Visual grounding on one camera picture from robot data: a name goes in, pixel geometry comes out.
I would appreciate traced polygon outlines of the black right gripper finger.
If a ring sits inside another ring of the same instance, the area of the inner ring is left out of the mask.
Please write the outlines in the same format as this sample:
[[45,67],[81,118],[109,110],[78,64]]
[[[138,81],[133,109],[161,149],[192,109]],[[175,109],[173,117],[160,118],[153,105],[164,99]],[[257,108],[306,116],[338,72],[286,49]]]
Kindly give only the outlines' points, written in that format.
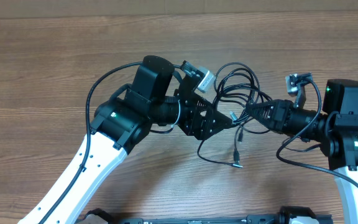
[[275,130],[275,120],[271,117],[256,117],[256,121],[258,121],[262,126],[267,129],[273,131]]
[[275,100],[246,105],[246,113],[255,119],[270,119],[275,107]]

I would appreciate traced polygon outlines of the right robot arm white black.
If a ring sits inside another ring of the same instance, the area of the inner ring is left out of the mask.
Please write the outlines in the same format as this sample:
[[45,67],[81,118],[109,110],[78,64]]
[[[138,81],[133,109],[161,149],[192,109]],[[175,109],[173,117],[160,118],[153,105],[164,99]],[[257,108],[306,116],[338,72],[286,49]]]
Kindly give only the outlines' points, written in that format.
[[[276,152],[280,161],[333,175],[345,222],[358,223],[358,81],[328,80],[325,95],[317,96],[315,111],[303,107],[308,84],[315,82],[311,78],[288,77],[288,93],[296,96],[295,101],[251,103],[246,106],[246,111],[268,130],[289,137]],[[282,157],[282,150],[296,138],[318,142],[321,152],[328,158],[329,167]]]

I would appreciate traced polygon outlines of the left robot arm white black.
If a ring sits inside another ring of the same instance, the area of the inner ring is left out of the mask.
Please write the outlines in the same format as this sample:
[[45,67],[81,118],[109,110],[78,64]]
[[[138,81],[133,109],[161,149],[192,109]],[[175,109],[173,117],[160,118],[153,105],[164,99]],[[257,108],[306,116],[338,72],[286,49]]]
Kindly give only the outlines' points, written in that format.
[[148,55],[134,81],[86,115],[86,135],[67,168],[23,223],[74,223],[106,177],[154,124],[179,127],[201,141],[232,126],[232,119],[203,98],[214,82],[206,68]]

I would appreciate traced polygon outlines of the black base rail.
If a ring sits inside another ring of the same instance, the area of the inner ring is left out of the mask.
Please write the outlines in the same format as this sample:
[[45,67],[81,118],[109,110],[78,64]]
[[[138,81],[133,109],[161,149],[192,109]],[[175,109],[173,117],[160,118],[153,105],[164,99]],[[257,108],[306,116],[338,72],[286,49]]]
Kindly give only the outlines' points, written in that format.
[[315,214],[309,207],[282,206],[277,213],[251,214],[243,217],[214,218],[129,218],[119,217],[97,208],[90,210],[77,223],[114,224],[333,224],[331,215]]

